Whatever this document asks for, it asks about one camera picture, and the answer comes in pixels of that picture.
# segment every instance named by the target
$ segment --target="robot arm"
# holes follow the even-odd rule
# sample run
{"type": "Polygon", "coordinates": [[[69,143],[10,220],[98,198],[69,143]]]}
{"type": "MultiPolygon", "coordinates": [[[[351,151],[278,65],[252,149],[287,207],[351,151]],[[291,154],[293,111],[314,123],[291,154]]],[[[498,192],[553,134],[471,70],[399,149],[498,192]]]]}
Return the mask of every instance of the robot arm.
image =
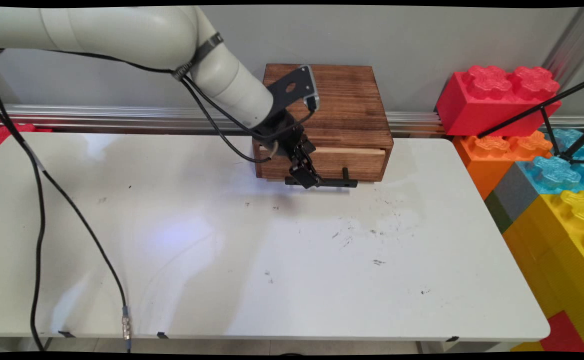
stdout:
{"type": "Polygon", "coordinates": [[[278,142],[277,154],[290,159],[292,176],[305,188],[317,185],[321,178],[308,156],[314,146],[303,126],[280,131],[295,122],[287,105],[303,98],[311,110],[318,107],[311,68],[304,65],[266,88],[222,41],[209,46],[216,34],[198,6],[0,7],[0,49],[93,53],[182,75],[189,72],[206,96],[244,126],[263,137],[278,134],[257,140],[270,149],[278,142]],[[291,82],[297,86],[286,92],[291,82]]]}

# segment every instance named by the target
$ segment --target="orange lego block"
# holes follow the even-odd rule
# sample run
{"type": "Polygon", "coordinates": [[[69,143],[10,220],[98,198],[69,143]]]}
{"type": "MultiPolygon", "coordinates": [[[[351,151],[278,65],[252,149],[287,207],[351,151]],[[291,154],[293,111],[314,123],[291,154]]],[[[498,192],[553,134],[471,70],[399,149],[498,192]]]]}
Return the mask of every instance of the orange lego block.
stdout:
{"type": "Polygon", "coordinates": [[[531,162],[535,157],[549,158],[552,155],[552,142],[538,130],[530,136],[509,136],[505,140],[509,142],[509,157],[516,162],[531,162]]]}
{"type": "Polygon", "coordinates": [[[531,136],[456,136],[452,143],[483,200],[493,191],[514,162],[550,157],[552,143],[535,131],[531,136]]]}
{"type": "Polygon", "coordinates": [[[527,285],[529,285],[538,305],[541,306],[546,318],[550,318],[563,310],[561,302],[554,294],[545,274],[534,261],[531,253],[524,244],[524,237],[527,235],[514,223],[503,234],[503,238],[511,251],[519,269],[523,273],[527,285]]]}
{"type": "Polygon", "coordinates": [[[545,351],[540,341],[523,342],[519,346],[514,346],[510,351],[545,351]]]}

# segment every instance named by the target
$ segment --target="yellow lego block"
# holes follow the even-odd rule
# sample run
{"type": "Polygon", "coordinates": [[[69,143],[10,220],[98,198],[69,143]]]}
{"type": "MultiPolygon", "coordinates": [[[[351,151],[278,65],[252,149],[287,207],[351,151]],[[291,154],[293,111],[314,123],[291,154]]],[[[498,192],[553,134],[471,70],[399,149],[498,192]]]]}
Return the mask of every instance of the yellow lego block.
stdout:
{"type": "Polygon", "coordinates": [[[510,351],[545,351],[540,342],[523,342],[519,346],[515,346],[510,351]]]}
{"type": "Polygon", "coordinates": [[[541,194],[503,234],[543,312],[584,341],[584,191],[541,194]]]}
{"type": "Polygon", "coordinates": [[[525,231],[521,231],[517,224],[511,225],[503,234],[503,238],[511,251],[519,269],[523,273],[527,285],[532,290],[536,301],[541,306],[546,318],[553,317],[563,311],[561,302],[554,294],[545,274],[534,261],[531,253],[524,244],[525,231]]]}
{"type": "Polygon", "coordinates": [[[570,235],[578,254],[584,259],[584,191],[542,194],[543,201],[570,235]]]}
{"type": "Polygon", "coordinates": [[[580,278],[577,271],[558,256],[564,251],[562,247],[569,245],[564,242],[552,249],[538,261],[538,265],[584,341],[584,276],[580,278]]]}

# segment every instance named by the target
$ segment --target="table surface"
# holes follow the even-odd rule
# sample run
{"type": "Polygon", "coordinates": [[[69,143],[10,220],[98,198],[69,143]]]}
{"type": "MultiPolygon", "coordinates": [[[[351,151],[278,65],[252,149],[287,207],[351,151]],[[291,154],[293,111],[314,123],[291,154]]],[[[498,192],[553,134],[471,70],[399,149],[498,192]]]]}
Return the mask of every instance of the table surface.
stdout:
{"type": "MultiPolygon", "coordinates": [[[[395,139],[383,182],[255,178],[216,136],[24,133],[118,271],[134,337],[533,341],[550,328],[454,146],[395,139]]],[[[250,153],[251,139],[229,137],[250,153]]],[[[121,336],[116,284],[43,178],[42,337],[121,336]]],[[[29,335],[38,203],[0,146],[0,337],[29,335]]]]}

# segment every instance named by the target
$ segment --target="wooden drawer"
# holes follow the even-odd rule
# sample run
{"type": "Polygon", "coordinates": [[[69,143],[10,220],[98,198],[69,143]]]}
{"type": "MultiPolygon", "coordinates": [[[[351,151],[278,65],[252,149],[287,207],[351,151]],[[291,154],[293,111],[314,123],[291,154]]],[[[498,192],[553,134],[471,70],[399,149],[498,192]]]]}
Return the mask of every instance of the wooden drawer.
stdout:
{"type": "MultiPolygon", "coordinates": [[[[317,173],[323,178],[339,179],[343,177],[342,168],[347,167],[351,179],[380,182],[394,140],[371,66],[311,66],[321,107],[303,126],[316,146],[310,157],[317,173]]],[[[297,67],[298,64],[268,64],[263,84],[268,86],[297,67]]],[[[296,119],[308,112],[301,100],[287,109],[296,119]]],[[[253,150],[256,158],[269,155],[255,140],[253,150]]],[[[276,156],[256,164],[256,175],[282,180],[290,176],[289,168],[287,158],[276,156]]]]}
{"type": "MultiPolygon", "coordinates": [[[[259,158],[266,158],[269,150],[258,146],[259,158]]],[[[361,182],[380,182],[385,163],[385,150],[381,148],[342,148],[318,147],[310,154],[314,168],[324,178],[341,179],[344,167],[349,171],[349,178],[361,182]]],[[[290,161],[284,156],[275,156],[261,166],[258,178],[283,179],[290,176],[290,161]]]]}

